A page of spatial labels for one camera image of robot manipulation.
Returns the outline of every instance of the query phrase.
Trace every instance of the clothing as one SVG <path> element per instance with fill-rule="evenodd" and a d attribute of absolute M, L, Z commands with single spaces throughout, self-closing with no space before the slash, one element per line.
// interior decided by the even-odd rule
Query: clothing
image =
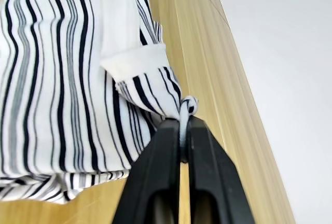
<path fill-rule="evenodd" d="M 0 200 L 124 178 L 162 120 L 197 110 L 148 0 L 4 0 L 0 20 Z"/>

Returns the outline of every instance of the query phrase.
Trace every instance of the wooden surface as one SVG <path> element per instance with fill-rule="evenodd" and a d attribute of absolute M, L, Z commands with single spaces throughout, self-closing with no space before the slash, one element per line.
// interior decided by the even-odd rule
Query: wooden surface
<path fill-rule="evenodd" d="M 235 162 L 257 223 L 295 223 L 219 0 L 150 0 L 184 95 Z M 87 189 L 67 205 L 0 203 L 0 224 L 110 223 L 124 181 Z M 182 166 L 180 222 L 190 223 L 188 170 Z"/>

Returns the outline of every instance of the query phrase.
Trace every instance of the white wall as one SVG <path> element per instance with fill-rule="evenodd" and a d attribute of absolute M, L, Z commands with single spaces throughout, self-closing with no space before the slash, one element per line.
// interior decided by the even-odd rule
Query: white wall
<path fill-rule="evenodd" d="M 221 1 L 296 221 L 331 224 L 332 0 Z"/>

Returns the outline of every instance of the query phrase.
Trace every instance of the white shirt cuff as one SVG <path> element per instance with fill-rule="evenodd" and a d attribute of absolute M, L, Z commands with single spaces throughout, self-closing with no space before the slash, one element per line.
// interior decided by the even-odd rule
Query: white shirt cuff
<path fill-rule="evenodd" d="M 168 67 L 165 44 L 145 45 L 137 49 L 102 57 L 100 65 L 115 82 L 124 81 L 159 67 Z"/>

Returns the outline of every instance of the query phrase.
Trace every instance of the black and white striped fabric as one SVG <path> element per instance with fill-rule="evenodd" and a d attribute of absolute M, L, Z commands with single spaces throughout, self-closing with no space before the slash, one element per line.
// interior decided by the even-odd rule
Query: black and white striped fabric
<path fill-rule="evenodd" d="M 197 110 L 148 0 L 3 0 L 0 14 L 0 200 L 66 203 L 124 178 L 163 119 L 183 129 Z"/>

